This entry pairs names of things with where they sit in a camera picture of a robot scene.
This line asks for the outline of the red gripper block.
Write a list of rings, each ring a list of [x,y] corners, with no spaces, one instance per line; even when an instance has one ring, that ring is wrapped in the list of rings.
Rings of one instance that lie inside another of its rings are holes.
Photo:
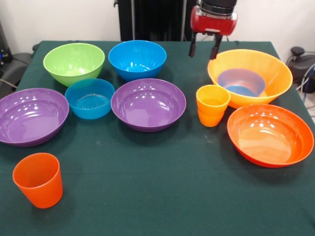
[[[229,36],[234,32],[237,20],[236,12],[229,16],[219,16],[206,13],[199,6],[194,6],[190,14],[192,36],[189,56],[192,58],[195,55],[197,33],[218,33],[220,35],[214,35],[214,45],[210,53],[210,60],[216,59],[223,36]]]

